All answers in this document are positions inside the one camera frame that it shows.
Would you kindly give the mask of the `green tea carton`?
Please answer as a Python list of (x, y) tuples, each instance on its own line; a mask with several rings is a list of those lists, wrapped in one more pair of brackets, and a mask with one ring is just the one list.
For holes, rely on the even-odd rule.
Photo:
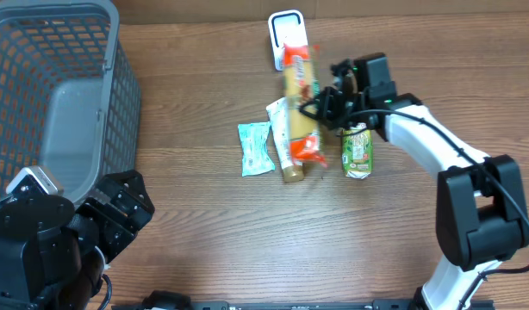
[(373, 170), (373, 141), (365, 123), (341, 132), (342, 166), (346, 177), (365, 179)]

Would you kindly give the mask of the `white cosmetic tube gold cap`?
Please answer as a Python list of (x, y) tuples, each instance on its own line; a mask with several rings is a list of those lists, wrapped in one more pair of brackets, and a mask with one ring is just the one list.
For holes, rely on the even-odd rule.
[(304, 179), (300, 164), (295, 164), (289, 152), (289, 132), (287, 105), (284, 97), (276, 100), (266, 107), (274, 144), (277, 149), (279, 163), (286, 183), (295, 183)]

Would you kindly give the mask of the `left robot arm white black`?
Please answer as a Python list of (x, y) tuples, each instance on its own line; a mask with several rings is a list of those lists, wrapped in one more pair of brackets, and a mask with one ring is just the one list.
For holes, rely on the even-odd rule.
[(76, 206), (44, 167), (20, 170), (0, 200), (0, 309), (84, 309), (104, 271), (155, 212), (136, 170), (108, 174)]

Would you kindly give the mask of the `orange spaghetti packet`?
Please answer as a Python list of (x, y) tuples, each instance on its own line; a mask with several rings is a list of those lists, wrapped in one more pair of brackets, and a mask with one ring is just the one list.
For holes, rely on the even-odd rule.
[(286, 46), (283, 55), (284, 96), (287, 100), (289, 152), (298, 164), (317, 163), (327, 167), (322, 151), (320, 124), (299, 112), (299, 106), (320, 93), (315, 76), (314, 49)]

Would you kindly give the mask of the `teal snack packet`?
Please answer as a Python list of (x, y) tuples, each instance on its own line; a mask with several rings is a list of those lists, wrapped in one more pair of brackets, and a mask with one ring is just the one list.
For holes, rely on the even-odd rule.
[(243, 152), (241, 173), (243, 177), (257, 176), (275, 170), (267, 147), (270, 130), (269, 121), (238, 125)]

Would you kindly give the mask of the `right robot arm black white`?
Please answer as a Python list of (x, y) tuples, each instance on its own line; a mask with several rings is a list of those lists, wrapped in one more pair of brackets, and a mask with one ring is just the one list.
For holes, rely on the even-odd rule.
[(334, 85), (300, 113), (329, 129), (365, 124), (437, 183), (435, 232), (443, 256), (408, 308), (471, 309), (490, 276), (528, 272), (529, 217), (517, 162), (469, 146), (416, 96), (398, 94), (383, 53), (346, 59), (331, 71)]

